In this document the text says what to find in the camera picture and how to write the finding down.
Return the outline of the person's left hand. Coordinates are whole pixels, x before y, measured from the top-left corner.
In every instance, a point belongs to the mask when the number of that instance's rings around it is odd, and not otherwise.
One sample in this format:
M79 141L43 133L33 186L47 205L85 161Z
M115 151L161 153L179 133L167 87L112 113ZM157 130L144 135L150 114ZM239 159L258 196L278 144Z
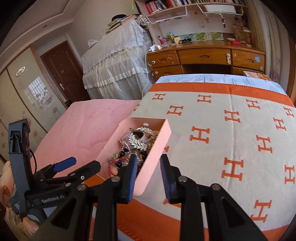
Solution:
M12 210L10 199L16 191L11 163L6 162L1 173L1 205L4 207L4 224L8 225L13 234L19 240L28 240L40 225L29 217L21 218L19 214L15 214Z

